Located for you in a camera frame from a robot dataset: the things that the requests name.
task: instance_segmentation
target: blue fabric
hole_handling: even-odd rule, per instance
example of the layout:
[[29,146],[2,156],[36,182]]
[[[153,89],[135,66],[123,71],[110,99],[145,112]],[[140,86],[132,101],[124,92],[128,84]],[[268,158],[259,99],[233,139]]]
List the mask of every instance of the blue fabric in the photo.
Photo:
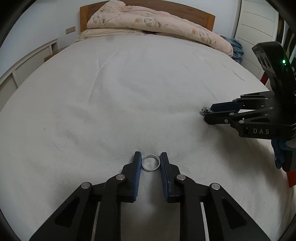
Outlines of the blue fabric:
[[271,140],[272,148],[274,149],[274,162],[277,169],[281,169],[285,162],[284,151],[296,151],[296,148],[292,148],[286,145],[285,139],[273,139]]
[[229,39],[229,38],[224,38],[227,42],[229,42],[233,48],[233,56],[232,58],[238,62],[241,63],[243,60],[243,55],[244,55],[244,50],[241,45],[241,43],[236,40],[236,39]]

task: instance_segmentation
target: triangular cutout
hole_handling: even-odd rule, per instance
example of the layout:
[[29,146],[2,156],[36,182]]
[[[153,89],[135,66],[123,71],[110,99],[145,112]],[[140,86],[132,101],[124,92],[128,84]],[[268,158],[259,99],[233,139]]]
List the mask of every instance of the triangular cutout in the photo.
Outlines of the triangular cutout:
[[241,214],[225,198],[222,199],[222,205],[231,229],[236,229],[247,224]]
[[54,223],[65,228],[71,227],[79,201],[79,197],[76,197],[71,203],[69,203],[68,206],[54,219]]

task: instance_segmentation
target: blue glove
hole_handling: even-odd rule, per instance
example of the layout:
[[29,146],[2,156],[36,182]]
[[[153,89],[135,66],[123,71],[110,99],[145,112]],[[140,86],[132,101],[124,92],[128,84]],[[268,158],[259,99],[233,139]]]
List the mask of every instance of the blue glove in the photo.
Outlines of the blue glove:
[[296,151],[296,148],[287,145],[285,139],[273,139],[271,140],[272,148],[274,149],[274,162],[277,169],[281,169],[285,162],[285,151]]

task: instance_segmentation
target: wooden nightstand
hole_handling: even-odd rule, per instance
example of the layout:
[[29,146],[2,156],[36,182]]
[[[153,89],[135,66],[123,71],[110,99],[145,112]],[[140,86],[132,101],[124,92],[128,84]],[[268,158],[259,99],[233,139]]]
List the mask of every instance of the wooden nightstand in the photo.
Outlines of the wooden nightstand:
[[57,53],[61,52],[62,50],[64,50],[65,48],[67,48],[68,46],[59,49],[58,51],[55,51],[54,53],[52,53],[51,55],[48,55],[47,57],[44,58],[44,62],[48,61],[51,57],[55,56]]

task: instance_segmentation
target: white wall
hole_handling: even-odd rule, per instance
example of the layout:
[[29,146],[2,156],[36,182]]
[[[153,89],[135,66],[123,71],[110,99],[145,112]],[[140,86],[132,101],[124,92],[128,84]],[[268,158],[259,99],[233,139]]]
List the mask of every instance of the white wall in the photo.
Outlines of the white wall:
[[58,38],[57,0],[37,0],[16,22],[0,48],[0,77],[22,57]]
[[[0,76],[34,49],[58,38],[59,48],[79,34],[79,8],[100,0],[37,0],[16,22],[0,48]],[[170,0],[216,16],[213,31],[232,37],[240,0]],[[66,28],[76,31],[66,35]]]

